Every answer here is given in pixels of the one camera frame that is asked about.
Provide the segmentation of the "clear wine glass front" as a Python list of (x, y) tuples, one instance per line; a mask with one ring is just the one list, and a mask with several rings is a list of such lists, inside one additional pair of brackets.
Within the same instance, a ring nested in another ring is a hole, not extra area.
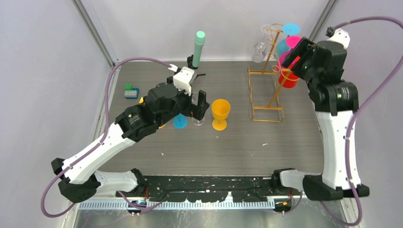
[[(196, 100), (195, 100), (194, 97), (192, 98), (192, 103), (193, 103), (193, 104), (197, 104), (197, 103), (198, 103), (198, 96), (197, 96), (197, 99), (196, 99)], [(192, 118), (192, 121), (193, 121), (193, 123), (194, 123), (195, 125), (200, 126), (200, 125), (203, 124), (204, 118), (201, 119), (200, 121), (199, 121), (199, 120), (196, 120), (196, 119), (194, 119), (194, 118)]]

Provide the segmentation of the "clear wine glass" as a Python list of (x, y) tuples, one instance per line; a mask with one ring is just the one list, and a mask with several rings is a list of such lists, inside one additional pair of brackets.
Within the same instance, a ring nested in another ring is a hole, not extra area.
[(266, 57), (266, 47), (268, 35), (273, 33), (270, 24), (264, 24), (260, 26), (261, 32), (264, 34), (260, 42), (258, 42), (254, 47), (254, 52), (252, 54), (251, 60), (254, 63), (261, 63)]
[[(192, 98), (192, 103), (193, 103), (193, 104), (197, 104), (197, 103), (198, 103), (198, 96), (197, 96), (197, 99), (196, 99), (196, 100), (195, 100), (194, 97)], [(193, 123), (194, 123), (195, 125), (200, 126), (200, 125), (203, 124), (204, 118), (201, 119), (200, 121), (199, 121), (199, 120), (196, 120), (196, 119), (194, 119), (194, 118), (192, 118), (192, 121), (193, 121)]]

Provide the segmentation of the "red wine glass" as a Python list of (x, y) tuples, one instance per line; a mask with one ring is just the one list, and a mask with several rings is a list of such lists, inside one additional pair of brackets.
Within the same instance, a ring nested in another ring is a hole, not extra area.
[[(282, 54), (282, 55), (280, 56), (280, 60), (279, 60), (279, 61), (280, 61), (281, 64), (283, 63), (283, 61), (284, 61), (284, 59), (285, 59), (285, 57), (286, 57), (286, 55), (287, 55), (288, 53), (289, 53), (289, 52), (286, 52), (286, 53), (284, 53), (284, 54)], [(291, 68), (299, 61), (299, 59), (300, 59), (300, 57), (297, 57), (297, 58), (289, 65), (289, 67), (286, 67), (286, 69), (291, 69)], [(281, 70), (280, 76), (279, 76), (279, 79), (278, 79), (279, 84), (281, 84), (283, 81), (285, 81), (284, 84), (283, 84), (283, 87), (284, 87), (284, 88), (293, 88), (293, 87), (295, 87), (296, 84), (297, 84), (297, 81), (299, 80), (299, 77), (296, 76), (296, 75), (294, 75), (293, 72), (291, 72), (291, 71), (285, 71), (285, 70), (284, 70), (284, 67), (283, 67), (283, 64), (282, 64), (281, 66), (282, 66), (283, 69)]]

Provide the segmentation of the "blue wine glass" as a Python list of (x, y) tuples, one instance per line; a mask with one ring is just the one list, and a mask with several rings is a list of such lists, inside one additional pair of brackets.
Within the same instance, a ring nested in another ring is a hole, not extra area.
[(177, 129), (183, 129), (187, 126), (188, 120), (187, 117), (183, 114), (178, 114), (173, 119), (173, 126)]

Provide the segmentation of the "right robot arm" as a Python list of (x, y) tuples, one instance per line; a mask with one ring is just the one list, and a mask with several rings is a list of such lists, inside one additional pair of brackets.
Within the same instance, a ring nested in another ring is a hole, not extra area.
[(322, 133), (324, 168), (321, 174), (294, 168), (275, 170), (271, 188), (278, 195), (290, 188), (303, 191), (313, 201), (367, 197), (356, 166), (354, 115), (358, 113), (357, 87), (342, 79), (347, 57), (346, 42), (314, 43), (302, 38), (282, 65), (304, 80), (314, 104)]

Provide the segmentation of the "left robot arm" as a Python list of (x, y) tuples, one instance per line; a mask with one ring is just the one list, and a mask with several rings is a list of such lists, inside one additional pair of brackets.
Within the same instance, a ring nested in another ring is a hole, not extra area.
[(83, 202), (97, 193), (122, 191), (139, 197), (146, 184), (141, 172), (104, 172), (99, 167), (120, 151), (155, 133), (179, 114), (202, 120), (209, 108), (206, 92), (200, 90), (196, 104), (192, 94), (173, 84), (159, 83), (149, 90), (141, 104), (124, 110), (102, 134), (69, 159), (56, 158), (51, 165), (59, 175), (60, 193), (73, 203)]

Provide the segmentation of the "magenta wine glass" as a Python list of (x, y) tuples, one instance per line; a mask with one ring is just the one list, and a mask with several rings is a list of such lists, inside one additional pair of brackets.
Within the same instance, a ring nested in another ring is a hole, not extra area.
[(288, 50), (282, 53), (280, 56), (279, 62), (282, 63), (286, 57), (287, 54), (289, 54), (300, 42), (302, 37), (300, 36), (289, 36), (285, 39), (285, 44), (288, 47)]

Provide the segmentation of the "cyan wine glass back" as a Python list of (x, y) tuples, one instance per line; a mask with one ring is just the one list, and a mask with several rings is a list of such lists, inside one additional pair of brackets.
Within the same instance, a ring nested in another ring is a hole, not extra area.
[(286, 38), (282, 39), (276, 46), (277, 57), (282, 56), (285, 52), (290, 51), (291, 47), (286, 44), (286, 39), (290, 36), (297, 35), (300, 32), (300, 27), (295, 23), (283, 25), (282, 33), (286, 34)]

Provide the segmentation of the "clear wine glass back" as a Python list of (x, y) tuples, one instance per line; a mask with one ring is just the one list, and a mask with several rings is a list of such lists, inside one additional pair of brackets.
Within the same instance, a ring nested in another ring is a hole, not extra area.
[(254, 47), (254, 52), (252, 54), (251, 60), (254, 63), (261, 63), (266, 57), (266, 47), (268, 35), (273, 33), (270, 24), (264, 24), (260, 26), (261, 32), (264, 34), (260, 42), (258, 42)]

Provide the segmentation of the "mint green microphone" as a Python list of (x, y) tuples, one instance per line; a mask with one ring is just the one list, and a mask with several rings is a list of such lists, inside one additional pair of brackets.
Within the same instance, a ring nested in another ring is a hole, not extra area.
[(202, 48), (205, 44), (205, 33), (203, 31), (197, 31), (194, 38), (194, 51), (192, 67), (198, 68), (200, 65), (200, 59), (202, 55)]

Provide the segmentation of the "blue toy block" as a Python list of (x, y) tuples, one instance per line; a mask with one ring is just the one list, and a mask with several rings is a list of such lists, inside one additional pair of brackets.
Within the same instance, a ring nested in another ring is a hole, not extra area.
[(125, 99), (138, 99), (139, 96), (139, 89), (132, 88), (132, 90), (125, 90), (124, 91), (124, 98)]

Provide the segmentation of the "green toy block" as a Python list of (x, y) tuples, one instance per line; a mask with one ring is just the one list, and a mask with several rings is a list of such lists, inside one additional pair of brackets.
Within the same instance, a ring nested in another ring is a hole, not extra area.
[(130, 83), (126, 83), (124, 86), (124, 90), (125, 91), (132, 91), (133, 90), (133, 86)]

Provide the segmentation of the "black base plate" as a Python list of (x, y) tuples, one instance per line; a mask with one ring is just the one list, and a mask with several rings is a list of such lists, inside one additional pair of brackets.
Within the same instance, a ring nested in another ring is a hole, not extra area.
[(270, 177), (262, 176), (145, 176), (126, 197), (142, 197), (152, 202), (263, 202), (268, 197), (298, 196), (296, 189), (275, 186)]

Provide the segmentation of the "aluminium frame rail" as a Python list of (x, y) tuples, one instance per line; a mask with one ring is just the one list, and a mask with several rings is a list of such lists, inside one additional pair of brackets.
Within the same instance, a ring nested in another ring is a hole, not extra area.
[(154, 210), (177, 210), (177, 209), (278, 209), (285, 207), (291, 208), (291, 198), (286, 198), (284, 195), (268, 197), (263, 202), (233, 202), (232, 197), (228, 196), (223, 202), (152, 202), (147, 198), (142, 197), (126, 197), (118, 192), (109, 192), (109, 198), (101, 199), (101, 194), (94, 195), (92, 199), (80, 200), (78, 203), (79, 209), (84, 210), (128, 210), (140, 211), (142, 209), (153, 208)]

